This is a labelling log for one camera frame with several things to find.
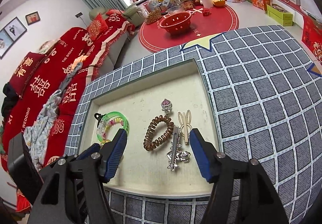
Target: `beaded bracelet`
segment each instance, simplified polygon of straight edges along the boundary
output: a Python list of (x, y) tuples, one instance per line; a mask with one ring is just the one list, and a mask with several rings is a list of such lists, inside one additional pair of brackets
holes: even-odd
[(96, 130), (96, 135), (97, 139), (101, 143), (101, 146), (106, 142), (110, 142), (110, 140), (107, 139), (107, 133), (111, 129), (111, 127), (116, 124), (121, 124), (122, 128), (125, 129), (126, 133), (128, 134), (128, 120), (122, 113), (113, 111), (105, 114), (100, 118), (100, 122)]

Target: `picture frame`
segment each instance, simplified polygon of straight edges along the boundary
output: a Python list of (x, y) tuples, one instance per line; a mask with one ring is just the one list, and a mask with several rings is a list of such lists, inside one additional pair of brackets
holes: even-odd
[(39, 13), (38, 11), (35, 11), (33, 13), (30, 13), (26, 15), (26, 22), (29, 25), (34, 24), (36, 22), (40, 21)]
[(27, 28), (15, 17), (3, 29), (0, 30), (0, 60), (15, 44), (15, 42), (27, 32)]

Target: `red round rug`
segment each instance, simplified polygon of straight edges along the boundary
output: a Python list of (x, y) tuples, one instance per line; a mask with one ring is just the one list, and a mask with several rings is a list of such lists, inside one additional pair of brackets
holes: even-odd
[(141, 44), (149, 51), (158, 52), (198, 38), (238, 29), (238, 16), (228, 5), (210, 9), (211, 14), (206, 17), (202, 16), (202, 9), (202, 6), (197, 6), (190, 11), (194, 12), (191, 18), (191, 29), (179, 36), (171, 36), (165, 29), (161, 29), (159, 24), (162, 19), (150, 25), (143, 23), (139, 34)]

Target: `blue gripper pad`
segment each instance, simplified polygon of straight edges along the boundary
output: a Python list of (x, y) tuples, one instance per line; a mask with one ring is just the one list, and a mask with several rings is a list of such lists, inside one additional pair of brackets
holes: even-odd
[(105, 143), (100, 154), (102, 155), (99, 175), (104, 183), (108, 183), (116, 173), (123, 152), (126, 147), (128, 136), (124, 129), (119, 129), (111, 142)]
[(220, 165), (216, 163), (216, 149), (210, 142), (206, 142), (198, 129), (190, 132), (190, 146), (196, 158), (201, 176), (208, 183), (214, 183), (220, 174)]
[(79, 156), (76, 158), (76, 160), (77, 161), (83, 160), (83, 159), (91, 156), (91, 154), (93, 154), (95, 152), (99, 152), (99, 150), (100, 150), (100, 145), (98, 143), (94, 143), (88, 149), (84, 150), (81, 154), (79, 154)]

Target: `hair accessory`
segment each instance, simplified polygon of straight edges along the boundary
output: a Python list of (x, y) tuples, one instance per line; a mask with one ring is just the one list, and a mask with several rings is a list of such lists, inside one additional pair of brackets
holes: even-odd
[(179, 165), (177, 164), (177, 161), (183, 161), (185, 163), (189, 162), (189, 156), (190, 153), (187, 151), (180, 151), (179, 148), (182, 147), (181, 144), (179, 144), (179, 128), (178, 126), (174, 126), (173, 129), (173, 142), (171, 142), (172, 147), (170, 148), (170, 151), (166, 154), (169, 158), (169, 166), (168, 169), (171, 169), (172, 171), (175, 170), (176, 167)]
[[(166, 129), (165, 133), (163, 133), (163, 135), (161, 135), (161, 137), (159, 137), (157, 140), (151, 142), (151, 139), (153, 138), (153, 135), (155, 132), (154, 129), (156, 128), (156, 126), (160, 122), (165, 122), (167, 124), (168, 128)], [(156, 147), (160, 146), (168, 138), (170, 138), (170, 136), (173, 132), (173, 126), (174, 126), (174, 123), (171, 122), (171, 118), (169, 118), (167, 115), (165, 115), (164, 117), (162, 115), (160, 115), (159, 117), (155, 117), (148, 127), (147, 133), (144, 138), (143, 147), (147, 151), (152, 151)]]
[(172, 109), (172, 103), (171, 101), (164, 99), (163, 102), (161, 102), (162, 111), (165, 111), (165, 114), (168, 115)]
[(192, 130), (192, 126), (190, 125), (191, 111), (188, 110), (187, 115), (185, 113), (183, 113), (183, 115), (182, 115), (181, 112), (178, 112), (178, 119), (179, 119), (179, 123), (181, 125), (180, 133), (185, 139), (185, 144), (188, 145), (189, 144), (189, 134), (190, 134), (190, 131)]
[(97, 139), (101, 143), (101, 146), (107, 142), (110, 142), (110, 140), (107, 139), (107, 134), (109, 130), (116, 124), (121, 124), (122, 129), (125, 129), (126, 134), (128, 135), (128, 120), (122, 113), (118, 111), (109, 112), (105, 115), (95, 113), (94, 117), (98, 120), (96, 135)]

